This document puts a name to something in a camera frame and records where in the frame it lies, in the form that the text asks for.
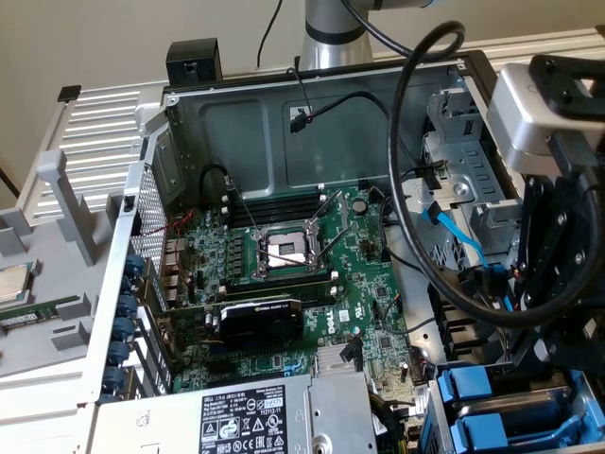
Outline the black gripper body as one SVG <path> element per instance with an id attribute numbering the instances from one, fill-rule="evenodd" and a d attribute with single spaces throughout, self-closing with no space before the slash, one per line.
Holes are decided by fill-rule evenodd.
<path id="1" fill-rule="evenodd" d="M 592 278 L 579 294 L 581 303 L 604 301 L 604 240 L 591 238 L 594 211 L 576 187 L 563 178 L 556 180 L 550 203 L 551 220 L 544 247 L 548 251 L 545 283 L 548 299 L 575 282 L 581 271 Z"/>

